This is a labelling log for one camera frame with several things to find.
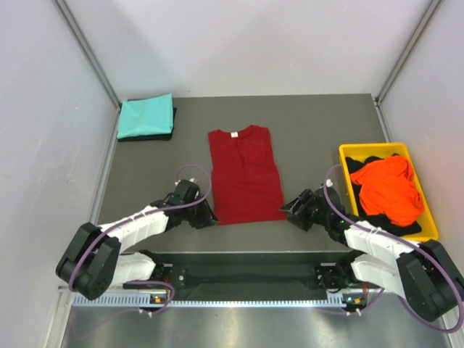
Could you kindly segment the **dark red t-shirt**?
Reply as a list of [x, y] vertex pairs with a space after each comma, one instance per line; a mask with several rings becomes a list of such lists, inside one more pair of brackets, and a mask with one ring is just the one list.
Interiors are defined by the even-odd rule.
[[250, 125], [208, 133], [214, 212], [221, 225], [284, 220], [281, 178], [270, 131]]

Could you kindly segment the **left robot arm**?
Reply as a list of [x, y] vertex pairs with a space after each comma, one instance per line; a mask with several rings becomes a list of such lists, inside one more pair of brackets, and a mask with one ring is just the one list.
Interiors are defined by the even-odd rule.
[[139, 283], [157, 287], [165, 274], [152, 252], [127, 251], [137, 243], [187, 222], [194, 229], [219, 220], [194, 180], [180, 180], [164, 199], [113, 223], [84, 223], [76, 231], [55, 273], [71, 291], [88, 300], [113, 286]]

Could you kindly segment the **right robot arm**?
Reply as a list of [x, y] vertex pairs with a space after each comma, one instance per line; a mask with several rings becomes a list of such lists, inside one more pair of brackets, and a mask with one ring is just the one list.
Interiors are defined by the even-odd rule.
[[280, 210], [303, 231], [321, 225], [331, 239], [349, 247], [335, 265], [316, 268], [326, 289], [371, 283], [396, 294], [426, 322], [463, 310], [463, 276], [438, 241], [408, 241], [347, 215], [331, 187], [306, 189]]

